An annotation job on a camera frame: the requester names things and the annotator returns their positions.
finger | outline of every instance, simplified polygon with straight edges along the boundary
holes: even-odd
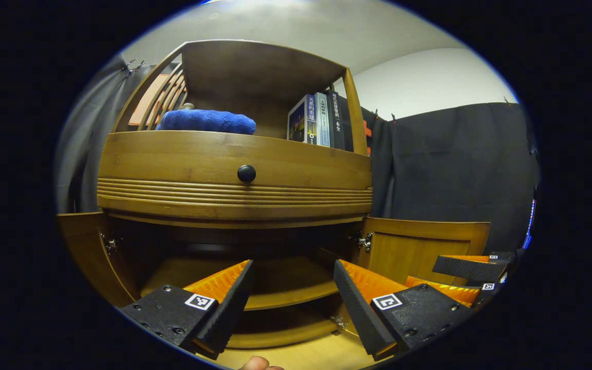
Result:
[[[260,356],[253,356],[239,370],[266,370],[266,368],[268,368],[268,360]]]

drawer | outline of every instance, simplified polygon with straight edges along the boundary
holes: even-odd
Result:
[[[250,183],[237,175],[254,168]],[[240,134],[109,134],[97,185],[101,208],[192,220],[313,220],[371,212],[366,155]]]

cabinet door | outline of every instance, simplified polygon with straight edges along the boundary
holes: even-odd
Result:
[[[86,278],[102,297],[116,307],[140,299],[138,285],[125,266],[123,251],[107,251],[101,234],[110,236],[102,212],[57,216],[65,244]]]
[[[358,248],[351,262],[397,283],[417,276],[428,281],[463,286],[467,279],[433,272],[439,255],[482,255],[490,223],[444,223],[430,221],[364,219],[362,237],[372,234],[369,252]],[[348,322],[342,305],[338,316]],[[347,332],[357,335],[353,323]]]

blue towel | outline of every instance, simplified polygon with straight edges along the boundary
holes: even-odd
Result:
[[[245,115],[216,110],[181,109],[167,112],[157,126],[158,130],[217,131],[219,133],[252,135],[254,120]]]

wooden cabinet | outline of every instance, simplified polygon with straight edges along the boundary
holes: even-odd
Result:
[[[338,78],[354,151],[287,141],[290,108]],[[184,102],[245,114],[256,133],[156,131],[160,117]],[[129,124],[139,108],[141,124]],[[243,165],[256,171],[250,183],[237,175]],[[162,284],[187,286],[254,260],[251,296],[216,361],[232,368],[253,355],[284,368],[373,364],[333,282],[334,261],[400,283],[410,274],[462,284],[432,272],[435,259],[481,254],[489,230],[487,223],[369,218],[371,160],[350,70],[307,52],[235,40],[185,43],[141,82],[106,139],[97,201],[101,212],[59,215],[59,225],[92,286],[117,307]],[[357,232],[371,244],[359,245]]]

